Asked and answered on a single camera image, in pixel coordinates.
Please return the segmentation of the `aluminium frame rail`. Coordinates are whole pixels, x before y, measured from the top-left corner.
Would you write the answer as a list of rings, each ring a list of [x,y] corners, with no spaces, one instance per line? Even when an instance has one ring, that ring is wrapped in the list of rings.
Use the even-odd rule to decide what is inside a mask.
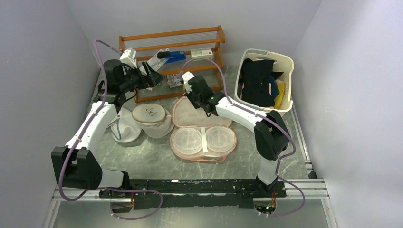
[[[45,228],[335,228],[336,219],[322,179],[290,179],[286,197],[277,199],[271,217],[239,206],[188,207],[140,210],[119,218],[110,212],[111,199],[96,191],[75,202],[64,201],[55,192]]]

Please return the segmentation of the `wooden shelf rack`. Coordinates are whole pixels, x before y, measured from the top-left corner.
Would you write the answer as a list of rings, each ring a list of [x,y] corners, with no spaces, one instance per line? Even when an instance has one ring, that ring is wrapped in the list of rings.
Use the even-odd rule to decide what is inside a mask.
[[[170,32],[160,32],[135,36],[120,36],[118,40],[121,51],[134,48],[137,53],[135,59],[142,63],[149,60],[160,49],[170,51],[183,51],[186,59],[164,64],[158,72],[165,77],[170,74],[190,71],[195,75],[202,75],[212,90],[222,90],[223,82],[218,69],[224,67],[221,54],[221,44],[226,38],[221,26],[209,28],[197,28]],[[192,60],[191,49],[211,48],[214,54],[212,64],[205,60]],[[137,90],[134,100],[137,103],[154,101],[158,99],[173,98],[184,93],[184,86],[169,88],[166,78],[153,90]]]

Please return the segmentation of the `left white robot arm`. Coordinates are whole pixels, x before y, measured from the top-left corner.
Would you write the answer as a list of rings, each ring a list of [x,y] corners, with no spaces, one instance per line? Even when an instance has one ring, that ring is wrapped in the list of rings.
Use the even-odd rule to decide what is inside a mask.
[[[104,131],[126,102],[125,94],[136,89],[155,87],[165,79],[147,62],[142,65],[145,73],[118,59],[104,62],[104,80],[98,86],[90,113],[75,136],[65,146],[55,147],[51,153],[60,188],[96,190],[112,187],[113,192],[121,198],[131,193],[128,174],[101,168],[94,153]]]

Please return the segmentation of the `white green box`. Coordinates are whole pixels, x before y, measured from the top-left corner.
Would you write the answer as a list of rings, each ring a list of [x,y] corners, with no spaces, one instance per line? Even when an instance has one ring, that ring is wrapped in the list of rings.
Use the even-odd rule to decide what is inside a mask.
[[[210,47],[208,48],[198,48],[190,50],[191,58],[204,58],[204,59],[213,59],[214,54]]]

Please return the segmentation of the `yellow cloth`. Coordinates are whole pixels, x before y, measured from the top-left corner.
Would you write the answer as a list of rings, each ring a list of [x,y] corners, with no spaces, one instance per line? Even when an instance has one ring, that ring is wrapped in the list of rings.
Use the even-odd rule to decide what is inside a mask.
[[[274,102],[275,102],[274,108],[275,109],[279,109],[281,107],[282,100],[285,95],[286,85],[287,84],[285,82],[277,83],[278,95],[274,99]]]

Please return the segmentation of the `black bra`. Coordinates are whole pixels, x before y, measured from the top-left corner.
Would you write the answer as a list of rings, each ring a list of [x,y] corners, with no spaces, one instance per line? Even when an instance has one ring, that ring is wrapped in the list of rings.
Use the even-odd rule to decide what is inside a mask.
[[[276,82],[283,72],[273,70],[275,60],[247,58],[240,69],[239,98],[259,107],[274,107],[274,99],[269,94],[269,83]]]

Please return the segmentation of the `blue stapler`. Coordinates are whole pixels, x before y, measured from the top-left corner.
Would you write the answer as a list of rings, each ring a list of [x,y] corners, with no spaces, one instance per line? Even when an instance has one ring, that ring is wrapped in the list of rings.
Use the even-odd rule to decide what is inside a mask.
[[[165,64],[168,64],[185,60],[186,54],[183,51],[163,51],[157,53],[157,58],[165,60]]]

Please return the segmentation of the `cream laundry basket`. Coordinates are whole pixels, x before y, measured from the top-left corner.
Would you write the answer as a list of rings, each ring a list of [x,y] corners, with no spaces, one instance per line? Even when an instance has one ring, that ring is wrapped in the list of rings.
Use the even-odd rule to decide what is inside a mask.
[[[275,109],[274,107],[259,107],[259,106],[244,102],[239,98],[240,85],[238,83],[238,79],[240,78],[240,69],[241,69],[243,60],[245,60],[247,58],[251,58],[252,60],[273,59],[276,61],[274,64],[273,70],[277,71],[277,72],[283,72],[283,75],[280,76],[279,79],[276,80],[277,83],[285,82],[287,84],[286,90],[285,90],[285,95],[282,100],[281,107],[279,109]],[[270,111],[274,110],[274,111],[279,112],[281,116],[284,116],[284,114],[287,113],[288,111],[290,111],[293,106],[293,101],[291,99],[293,71],[294,71],[294,62],[288,56],[285,56],[285,55],[279,54],[279,53],[275,53],[275,52],[266,51],[266,50],[252,49],[252,48],[247,49],[241,58],[240,66],[238,69],[234,99],[236,101],[240,102],[241,104],[249,106],[253,109],[266,111],[266,112],[270,112]]]

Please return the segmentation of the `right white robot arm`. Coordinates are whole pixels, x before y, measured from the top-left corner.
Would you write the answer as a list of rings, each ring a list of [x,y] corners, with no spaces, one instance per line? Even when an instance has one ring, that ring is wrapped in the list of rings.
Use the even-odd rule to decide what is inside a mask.
[[[182,75],[185,96],[195,109],[207,116],[225,117],[253,132],[255,146],[261,156],[256,189],[259,195],[269,196],[275,189],[280,155],[290,143],[290,134],[281,115],[276,111],[251,110],[229,98],[223,92],[214,92],[202,76],[187,72]]]

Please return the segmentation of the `clear plastic packet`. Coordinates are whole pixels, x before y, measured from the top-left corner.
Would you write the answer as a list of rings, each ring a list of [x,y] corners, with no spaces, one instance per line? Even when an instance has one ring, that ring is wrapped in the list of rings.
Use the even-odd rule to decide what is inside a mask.
[[[158,55],[163,56],[166,52],[170,50],[160,49],[156,54],[154,54],[149,60],[147,60],[147,64],[155,71],[158,71],[169,59],[168,58],[158,58]]]

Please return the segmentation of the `beige round laundry bag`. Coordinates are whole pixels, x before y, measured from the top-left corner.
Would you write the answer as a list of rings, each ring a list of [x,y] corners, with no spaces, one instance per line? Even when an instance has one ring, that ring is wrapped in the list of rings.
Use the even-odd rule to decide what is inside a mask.
[[[172,115],[159,104],[141,104],[132,111],[133,119],[151,138],[162,138],[173,128]]]

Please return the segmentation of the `dark teal cloth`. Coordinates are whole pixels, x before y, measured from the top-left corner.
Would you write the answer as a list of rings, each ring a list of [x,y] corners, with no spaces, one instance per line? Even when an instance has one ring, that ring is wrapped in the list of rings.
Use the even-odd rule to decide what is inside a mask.
[[[279,88],[276,82],[269,83],[269,94],[273,99],[275,99],[279,95]]]

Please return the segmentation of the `highlighter marker pack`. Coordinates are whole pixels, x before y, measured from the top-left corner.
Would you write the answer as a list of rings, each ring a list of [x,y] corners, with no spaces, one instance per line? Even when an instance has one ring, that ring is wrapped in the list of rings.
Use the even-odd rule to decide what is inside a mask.
[[[183,80],[180,73],[167,75],[166,81],[169,88],[179,87],[183,85]]]

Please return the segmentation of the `floral mesh laundry bag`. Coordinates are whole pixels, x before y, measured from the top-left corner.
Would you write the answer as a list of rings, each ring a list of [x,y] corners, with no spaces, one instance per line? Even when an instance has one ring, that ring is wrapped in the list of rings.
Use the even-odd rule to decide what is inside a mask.
[[[177,129],[171,134],[173,153],[184,160],[195,162],[222,162],[237,145],[232,120],[195,109],[187,97],[173,106],[172,122]]]

